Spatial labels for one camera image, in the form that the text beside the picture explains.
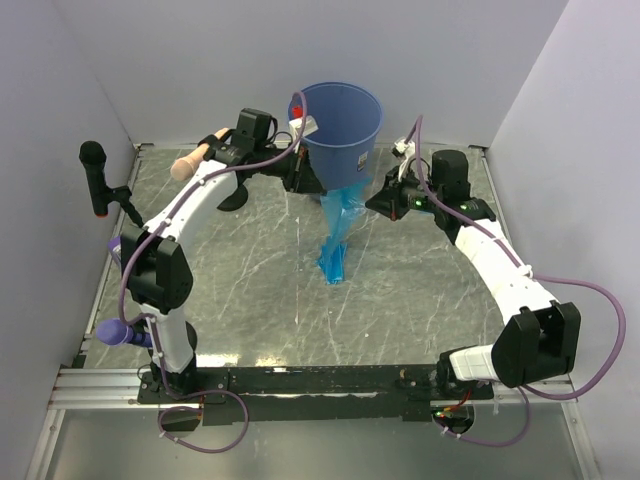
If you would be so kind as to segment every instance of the wooden handle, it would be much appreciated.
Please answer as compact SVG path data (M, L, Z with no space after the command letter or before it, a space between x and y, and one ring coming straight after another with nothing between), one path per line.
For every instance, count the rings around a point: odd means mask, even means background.
M222 136L228 131L228 128L223 128L214 133L214 135L216 138L222 138ZM183 182L193 177L202 163L204 154L207 153L207 150L209 150L209 144L203 143L189 155L177 159L171 166L171 176L179 182Z

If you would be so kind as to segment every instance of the wire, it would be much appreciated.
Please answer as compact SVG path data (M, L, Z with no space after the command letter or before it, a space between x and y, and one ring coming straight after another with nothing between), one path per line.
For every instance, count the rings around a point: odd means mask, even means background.
M452 407L445 407L443 410L445 412L455 412L456 410L459 410L460 407L467 403L467 401L471 398L471 390L472 389L469 389L467 393L465 393L464 397L462 397L462 400L460 400L457 405L453 405Z
M193 185L191 185L191 187L189 189L187 189L184 192L184 194L176 201L174 207L167 214L167 217L166 217L165 221L161 222L160 225L153 232L151 232L149 234L149 236L133 252L133 255L131 255L131 258L127 262L127 265L126 265L126 267L124 269L124 272L122 273L122 281L120 283L120 295L118 297L118 314L120 315L120 321L122 323L124 323L125 325L133 325L134 323L136 323L139 320L143 320L143 319L144 320L148 320L148 324L150 326L151 336L152 336L152 339L153 339L153 345L155 347L155 352L156 352L156 355L157 355L157 357L159 359L159 363L160 363L160 374L162 376L162 383L164 384L164 388L165 388L165 391L167 392L167 394L170 397L172 397L172 398L174 398L176 400L187 400L187 399L191 399L191 398L195 398L195 397L201 397L201 396L213 395L213 394L229 395L230 397L235 399L240 404L240 407L242 408L242 412L244 414L244 420L243 420L243 424L242 424L242 430L240 431L240 434L238 435L238 437L233 442L231 442L229 445L227 445L225 447L222 447L222 448L214 448L214 449L198 447L198 446L193 445L193 444L191 444L189 442L186 442L186 441L184 441L182 439L179 439L179 438L175 437L174 435L170 434L169 432L167 432L162 426L162 419L169 412L181 411L181 412L194 412L194 413L197 413L197 414L201 414L202 413L202 409L194 408L194 407L176 406L176 407L171 407L171 408L163 411L158 416L158 428L160 430L160 436L161 437L166 437L169 440L171 440L171 441L173 441L175 443L178 443L178 444L180 444L180 445L182 445L184 447L187 447L187 448L189 448L191 450L195 450L196 452L201 452L201 453L222 453L222 452L226 452L228 450L231 450L233 447L238 445L242 441L242 439L244 438L245 434L247 433L247 429L249 428L249 410L247 409L247 406L243 402L242 398L240 398L235 393L229 392L227 390L222 390L222 389L205 390L203 392L195 392L195 393L191 393L191 394L188 394L188 395L180 395L180 394L178 394L177 392L175 392L171 388L171 386L169 385L169 381L167 379L166 360L165 360L164 351L162 350L162 345L160 343L160 337L158 335L157 318L156 318L156 316L153 315L153 314L149 314L149 313L141 313L140 315L136 316L131 321L127 321L127 319L125 317L124 300L125 300L125 295L126 295L126 290L127 290L127 283L129 282L129 277L131 276L131 272L133 270L133 266L137 262L138 258L140 258L140 255L142 254L142 252L149 246L149 244L151 242L153 242L153 240L155 238L157 238L158 235L160 235L162 233L162 231L170 223L170 220L173 219L173 217L178 213L180 208L185 204L185 202L189 199L189 197L195 191L197 191L201 186L206 185L206 183L209 180L211 180L212 178L220 176L220 175L223 175L225 173L238 172L238 171L244 171L244 170L253 170L253 169L267 167L269 165L272 165L272 164L282 160L283 158L285 158L287 155L289 155L293 151L293 149L302 140L304 129L305 129L305 126L306 126L306 123L307 123L307 99L306 99L304 93L302 93L302 92L295 92L294 93L294 97L295 96L298 96L300 98L300 102L302 103L302 126L300 128L300 131L298 132L298 135L293 140L291 145L289 145L280 154L276 155L275 157L273 157L273 158L271 158L269 160L265 160L264 162L255 163L255 164L252 164L252 165L237 165L235 167L227 167L227 168L224 168L222 170L218 170L216 172L209 173L209 174L205 175L200 182L195 182Z
M138 370L136 370L136 377L138 377L138 380L142 381L142 376L140 375L140 370L142 370L143 368L151 368L151 364L150 363L145 363L144 365L140 365L138 367Z
M526 409L526 412L525 412L526 417L525 417L522 430L520 430L520 433L518 433L515 437L513 437L510 440L505 440L504 442L490 442L487 440L481 440L479 438L467 437L466 435L458 435L450 431L446 427L446 425L442 425L439 421L434 420L434 422L436 423L436 425L438 425L442 429L442 431L446 435L452 438L456 438L462 442L472 443L474 445L481 445L483 447L494 447L494 448L504 448L504 447L510 447L511 445L515 445L527 435L527 433L529 432L529 428L531 427L531 404L529 403L529 398L527 397L527 394L524 392L522 388L520 387L516 387L516 388L522 394L522 399L524 400L525 409Z
M290 141L289 145L291 145L291 143L293 142L293 135L285 130L280 130L279 132L273 134L273 136L269 139L269 143L267 143L267 145L273 145L276 142L276 138L278 138L278 135L287 135Z
M273 133L267 139L267 144L273 143L273 140L276 138L276 135L278 134L278 119L276 117L271 117L271 125L273 125Z
M421 158L420 157L420 130L421 129L422 129L422 115L420 115L418 117L418 119L416 120L416 123L414 124L413 128L411 129L411 132L407 136L407 140L406 140L406 141L411 140L411 138L413 137L413 134L415 132L415 135L416 135L416 142L415 142L416 143L416 158ZM438 199L436 194L433 193L433 191L431 191L431 189L427 185L427 182L426 182L425 177L424 177L424 172L422 171L422 162L418 162L417 170L418 170L418 178L420 179L420 184L422 185L422 189L424 190L424 192L427 195L427 197L429 197L429 200L431 200L438 208L440 208L444 212L454 216L455 218L457 218L458 220L462 221L463 223L465 223L467 225L475 227L476 229L478 229L479 231L484 233L487 237L492 239L495 243L498 244L498 246L502 249L502 251L504 251L504 253L507 255L507 257L509 257L511 262L516 267L523 266L522 262L520 260L518 260L518 258L511 252L509 247L507 247L507 245L505 245L505 243L501 239L497 238L493 233L491 233L489 230L487 230L486 228L484 228L482 225L478 224L477 222L474 222L469 217L466 217L465 215L462 215L461 213L453 210L452 208L447 207L444 203L442 203ZM611 292L609 292L606 288L601 287L600 285L596 285L595 283L586 282L586 281L583 281L583 280L571 280L571 279L566 279L566 278L549 277L549 276L540 275L540 274L533 275L533 279L539 280L539 281L542 281L542 282L550 282L550 283L556 283L556 284L562 284L562 285L575 285L575 286L578 286L578 287L585 287L585 288L588 288L588 289L591 289L591 290L595 290L596 292L604 295L607 298L607 300L609 300L609 302L611 302L611 305L613 305L613 308L614 308L614 310L616 312L616 316L618 317L618 333L616 335L616 341L615 341L615 343L613 345L611 353L609 353L609 356L607 357L607 359L603 363L602 367L600 367L600 369L591 378L591 380L589 380L583 387L581 387L578 390L575 390L575 391L573 391L571 393L553 394L553 393L541 392L541 391L536 390L536 389L534 389L532 387L525 386L525 388L528 391L530 391L531 393L534 393L534 394L536 394L538 396L541 396L543 398L547 398L549 400L573 400L573 399L576 399L576 398L584 395L585 393L587 393L593 387L595 387L600 382L600 380L602 380L602 378L606 375L606 373L613 366L613 364L615 363L616 359L620 355L620 352L622 350L622 346L624 345L624 339L625 339L625 336L626 336L626 333L627 333L627 317L625 315L624 308L622 307L620 301Z
M418 157L413 157L411 160L409 160L409 165L407 165L407 170L411 169L411 165L413 165L413 162L415 162L417 158ZM431 173L431 165L429 165L429 163L424 158L420 158L420 161L427 166L427 174L430 174Z

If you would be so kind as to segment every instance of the cable tie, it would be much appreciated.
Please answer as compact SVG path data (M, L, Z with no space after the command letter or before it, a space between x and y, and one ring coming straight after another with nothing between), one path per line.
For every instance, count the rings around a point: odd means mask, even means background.
M533 278L533 268L531 265L520 265L517 271L523 277Z

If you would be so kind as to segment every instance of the microphone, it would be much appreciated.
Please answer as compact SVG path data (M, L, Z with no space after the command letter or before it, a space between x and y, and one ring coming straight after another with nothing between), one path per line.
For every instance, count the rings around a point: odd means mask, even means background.
M119 318L110 318L100 323L96 328L96 338L110 347L129 343L138 347L152 348L150 334L136 332L132 327L122 323Z
M106 217L109 213L109 203L111 201L111 189L107 186L104 178L104 165L107 156L98 142L87 141L80 147L80 162L87 174L89 184L89 194L93 213L98 217Z

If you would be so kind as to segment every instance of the black bracket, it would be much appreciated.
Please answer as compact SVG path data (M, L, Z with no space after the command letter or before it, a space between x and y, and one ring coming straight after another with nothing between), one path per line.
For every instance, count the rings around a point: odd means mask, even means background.
M513 388L573 370L580 312L573 303L531 311L523 308L505 326L491 350L498 378Z
M122 269L149 232L125 225L120 235ZM193 275L180 244L169 238L158 237L137 259L127 288L133 299L147 303L166 314L181 306L191 293Z
M406 180L402 182L398 181L398 171L400 167L392 168L387 174L384 176L384 185L382 189L376 193L373 197L365 202L365 207L369 210L373 210L374 212L379 213L380 215L384 215L392 222L396 220L401 220L409 210L411 210L410 204L407 200L407 194L403 191L403 188L406 188L406 184L412 183L411 187L413 187L416 192L418 187L417 179L410 172Z
M118 202L124 213L126 213L131 221L137 225L139 228L142 228L144 222L142 221L142 216L136 210L136 207L131 203L131 189L127 186L116 187L109 192L109 203L110 202Z

